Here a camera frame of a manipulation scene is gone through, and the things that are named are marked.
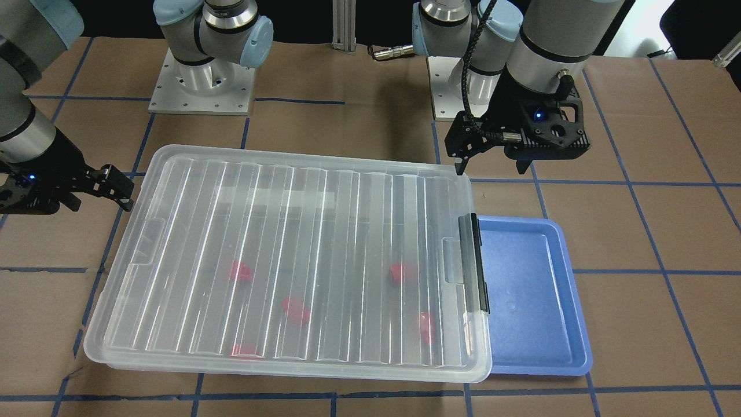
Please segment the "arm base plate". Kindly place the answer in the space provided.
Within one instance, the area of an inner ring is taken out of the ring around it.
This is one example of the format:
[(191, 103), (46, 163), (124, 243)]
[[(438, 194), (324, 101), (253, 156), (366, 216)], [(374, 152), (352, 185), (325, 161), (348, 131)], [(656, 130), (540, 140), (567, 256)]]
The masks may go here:
[(170, 115), (248, 116), (256, 68), (214, 59), (188, 66), (167, 51), (148, 111)]
[[(465, 109), (461, 99), (463, 61), (455, 57), (429, 56), (427, 63), (434, 119), (451, 122)], [(472, 69), (469, 71), (468, 99), (474, 116), (482, 116), (489, 108), (499, 78), (500, 74), (481, 75)]]

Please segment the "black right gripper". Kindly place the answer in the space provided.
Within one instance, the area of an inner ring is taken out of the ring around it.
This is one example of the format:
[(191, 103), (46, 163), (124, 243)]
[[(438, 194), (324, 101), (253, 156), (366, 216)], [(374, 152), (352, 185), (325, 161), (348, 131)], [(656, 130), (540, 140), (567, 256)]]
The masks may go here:
[(95, 169), (85, 162), (82, 151), (56, 130), (47, 150), (21, 163), (2, 163), (8, 179), (2, 184), (2, 214), (53, 215), (61, 206), (79, 211), (77, 193), (114, 201), (131, 212), (134, 184), (113, 164)]

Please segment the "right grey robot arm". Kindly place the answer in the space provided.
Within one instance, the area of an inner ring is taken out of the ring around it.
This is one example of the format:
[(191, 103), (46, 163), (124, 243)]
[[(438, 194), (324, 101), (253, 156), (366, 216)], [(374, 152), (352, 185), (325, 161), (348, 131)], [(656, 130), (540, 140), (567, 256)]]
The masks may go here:
[[(195, 70), (213, 63), (259, 68), (273, 41), (273, 22), (255, 1), (155, 1), (153, 15), (192, 92), (207, 90), (193, 85)], [(132, 180), (113, 164), (89, 166), (24, 93), (83, 32), (71, 1), (2, 2), (2, 214), (78, 211), (79, 193), (133, 208)]]

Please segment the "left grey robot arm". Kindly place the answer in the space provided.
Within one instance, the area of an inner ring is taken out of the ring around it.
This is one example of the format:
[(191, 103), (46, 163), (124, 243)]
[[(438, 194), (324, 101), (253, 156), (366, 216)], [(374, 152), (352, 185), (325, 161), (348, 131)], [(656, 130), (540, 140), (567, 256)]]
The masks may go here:
[(458, 59), (450, 84), (461, 110), (445, 150), (465, 173), (500, 147), (519, 173), (534, 161), (580, 158), (591, 148), (578, 76), (621, 8), (620, 1), (420, 1), (412, 7), (419, 56)]

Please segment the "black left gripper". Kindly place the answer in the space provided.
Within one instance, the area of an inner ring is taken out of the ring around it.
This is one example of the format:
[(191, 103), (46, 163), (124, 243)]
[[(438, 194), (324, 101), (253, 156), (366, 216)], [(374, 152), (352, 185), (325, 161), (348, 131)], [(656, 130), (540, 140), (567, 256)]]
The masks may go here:
[(589, 151), (591, 142), (575, 79), (561, 69), (555, 80), (555, 92), (531, 92), (504, 69), (482, 116), (473, 115), (470, 82), (463, 84), (464, 108), (445, 137), (445, 149), (454, 158), (456, 174), (463, 176), (473, 156), (494, 147), (502, 147), (508, 158), (517, 159), (516, 169), (521, 175), (529, 171), (532, 159), (576, 159)]

